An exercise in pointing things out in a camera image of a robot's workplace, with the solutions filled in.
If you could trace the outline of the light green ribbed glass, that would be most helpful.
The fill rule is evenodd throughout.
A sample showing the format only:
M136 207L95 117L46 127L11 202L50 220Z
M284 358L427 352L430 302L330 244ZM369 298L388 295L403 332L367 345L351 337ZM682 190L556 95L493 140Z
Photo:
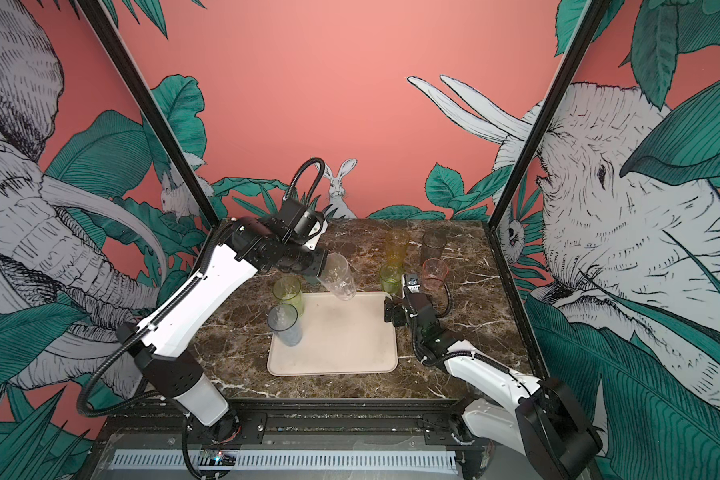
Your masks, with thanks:
M283 276L273 285L273 295L279 303L293 306L298 315L304 314L305 306L301 281L297 276Z

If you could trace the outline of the clear glass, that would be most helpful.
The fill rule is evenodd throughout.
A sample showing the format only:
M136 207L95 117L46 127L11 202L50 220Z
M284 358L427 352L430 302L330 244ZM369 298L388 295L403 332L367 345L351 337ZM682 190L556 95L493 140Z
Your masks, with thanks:
M357 293L357 287L348 260L339 253L330 253L318 281L339 300L349 301Z

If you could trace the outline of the grey blue glass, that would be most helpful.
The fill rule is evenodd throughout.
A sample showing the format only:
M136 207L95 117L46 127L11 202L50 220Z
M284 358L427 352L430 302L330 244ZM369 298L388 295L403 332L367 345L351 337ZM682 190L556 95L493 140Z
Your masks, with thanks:
M299 312L293 305L279 304L269 311L267 325L284 345L294 347L303 337L299 319Z

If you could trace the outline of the beige square tray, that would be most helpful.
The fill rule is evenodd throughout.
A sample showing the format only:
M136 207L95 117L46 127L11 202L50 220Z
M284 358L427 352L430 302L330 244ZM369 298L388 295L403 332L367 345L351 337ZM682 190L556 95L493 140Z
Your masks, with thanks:
M384 292L359 292L343 301L305 293L302 338L295 346L271 341L267 369L274 376L390 373L398 366L395 328L384 320Z

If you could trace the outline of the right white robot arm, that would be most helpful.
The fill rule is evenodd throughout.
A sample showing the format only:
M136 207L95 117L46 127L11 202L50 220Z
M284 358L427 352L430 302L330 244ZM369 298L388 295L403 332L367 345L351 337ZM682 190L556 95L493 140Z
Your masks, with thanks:
M523 374L458 338L442 326L427 294L406 290L400 302L387 298L384 321L410 332L414 356L422 365L483 395L456 414L451 428L456 441L496 441L524 455L543 479L578 478L603 448L564 382Z

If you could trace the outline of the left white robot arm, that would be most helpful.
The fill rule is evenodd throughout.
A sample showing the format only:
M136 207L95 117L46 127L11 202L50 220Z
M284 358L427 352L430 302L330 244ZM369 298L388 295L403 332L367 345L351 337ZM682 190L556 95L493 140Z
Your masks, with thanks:
M88 403L103 374L129 354L152 384L153 395L177 404L193 426L206 429L211 442L233 440L241 430L237 413L188 346L214 311L255 275L275 268L318 276L327 253L317 243L327 226L323 212L294 198L284 199L273 215L222 221L211 230L186 282L138 324L119 327L121 345L82 387L76 402L78 412L86 417L108 416L150 398L145 392L104 409L93 409Z

